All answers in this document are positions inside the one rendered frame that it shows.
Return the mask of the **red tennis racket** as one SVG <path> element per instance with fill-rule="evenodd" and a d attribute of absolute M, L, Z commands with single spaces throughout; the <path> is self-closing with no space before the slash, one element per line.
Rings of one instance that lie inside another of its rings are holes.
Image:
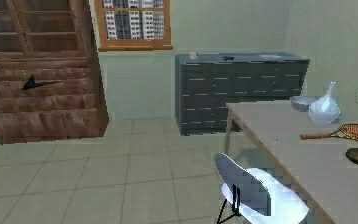
<path fill-rule="evenodd" d="M 336 130 L 321 133 L 301 134 L 301 140 L 340 138 L 358 141 L 358 123 L 347 123 L 339 126 Z"/>

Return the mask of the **dark grey chest of drawers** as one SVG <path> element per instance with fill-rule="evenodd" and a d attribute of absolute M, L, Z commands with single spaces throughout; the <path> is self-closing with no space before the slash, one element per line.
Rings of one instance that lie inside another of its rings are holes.
<path fill-rule="evenodd" d="M 234 56 L 234 61 L 223 61 Z M 226 130 L 228 103 L 288 100 L 301 94 L 307 58 L 283 52 L 175 56 L 175 118 L 182 136 Z"/>

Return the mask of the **wooden framed window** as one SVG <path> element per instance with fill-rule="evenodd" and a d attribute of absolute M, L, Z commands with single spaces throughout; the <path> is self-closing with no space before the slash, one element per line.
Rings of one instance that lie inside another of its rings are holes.
<path fill-rule="evenodd" d="M 170 0 L 94 0 L 99 50 L 172 50 Z"/>

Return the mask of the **grey bowl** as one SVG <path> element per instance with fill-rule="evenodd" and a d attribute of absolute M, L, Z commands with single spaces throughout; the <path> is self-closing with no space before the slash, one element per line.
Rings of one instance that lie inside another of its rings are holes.
<path fill-rule="evenodd" d="M 310 105 L 317 100 L 317 97 L 292 96 L 290 98 L 291 107 L 297 111 L 306 112 Z"/>

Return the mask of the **pale blue glass vase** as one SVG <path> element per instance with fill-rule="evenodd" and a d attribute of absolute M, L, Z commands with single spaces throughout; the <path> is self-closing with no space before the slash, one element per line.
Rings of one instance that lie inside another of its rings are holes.
<path fill-rule="evenodd" d="M 314 122 L 330 124 L 339 117 L 340 108 L 332 97 L 334 87 L 335 82 L 332 81 L 326 94 L 310 104 L 309 116 Z"/>

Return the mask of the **grey table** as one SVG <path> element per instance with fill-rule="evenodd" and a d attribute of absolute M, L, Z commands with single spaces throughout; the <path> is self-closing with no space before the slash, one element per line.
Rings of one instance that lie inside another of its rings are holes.
<path fill-rule="evenodd" d="M 358 224 L 358 165 L 345 156 L 358 142 L 302 140 L 302 134 L 330 133 L 338 126 L 314 123 L 288 101 L 229 103 L 227 108 L 228 121 L 237 123 L 322 224 Z"/>

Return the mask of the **white and grey chair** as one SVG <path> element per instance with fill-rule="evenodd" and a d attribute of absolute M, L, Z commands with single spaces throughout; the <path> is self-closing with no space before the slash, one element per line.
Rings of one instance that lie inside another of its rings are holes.
<path fill-rule="evenodd" d="M 303 224 L 309 208 L 290 188 L 259 168 L 245 169 L 225 153 L 214 156 L 224 197 L 217 224 L 243 217 L 249 224 Z"/>

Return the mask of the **black pointed object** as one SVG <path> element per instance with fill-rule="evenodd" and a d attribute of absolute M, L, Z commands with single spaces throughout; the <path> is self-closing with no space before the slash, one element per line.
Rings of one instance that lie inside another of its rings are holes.
<path fill-rule="evenodd" d="M 37 82 L 34 76 L 31 76 L 24 82 L 22 90 L 29 90 L 29 89 L 38 88 L 46 85 L 52 85 L 52 84 L 57 84 L 57 81 Z"/>

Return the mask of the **brown wooden shelf cabinet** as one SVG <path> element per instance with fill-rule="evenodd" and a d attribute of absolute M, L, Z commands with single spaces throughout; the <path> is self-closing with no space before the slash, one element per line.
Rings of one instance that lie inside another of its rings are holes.
<path fill-rule="evenodd" d="M 57 84 L 22 90 L 31 76 Z M 101 137 L 108 122 L 89 0 L 0 0 L 0 143 Z"/>

